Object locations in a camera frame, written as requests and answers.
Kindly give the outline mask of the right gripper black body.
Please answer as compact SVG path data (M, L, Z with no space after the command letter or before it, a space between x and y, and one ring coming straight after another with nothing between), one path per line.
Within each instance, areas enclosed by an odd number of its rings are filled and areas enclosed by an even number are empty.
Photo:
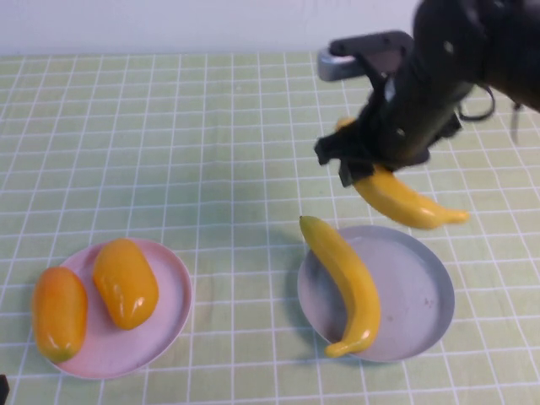
M369 98L359 115L360 139L373 162L393 169L419 165L446 127L460 126L455 109L473 85L438 82L414 73L397 73Z

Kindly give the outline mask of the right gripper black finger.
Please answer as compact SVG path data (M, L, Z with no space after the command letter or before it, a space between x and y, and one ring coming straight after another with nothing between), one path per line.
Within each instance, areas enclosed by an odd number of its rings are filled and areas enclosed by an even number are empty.
M353 186L356 182L372 176L374 164L367 159L340 159L338 175L343 187Z
M341 133L334 133L316 140L314 146L319 165L327 165L333 159L357 159L359 152L355 141Z

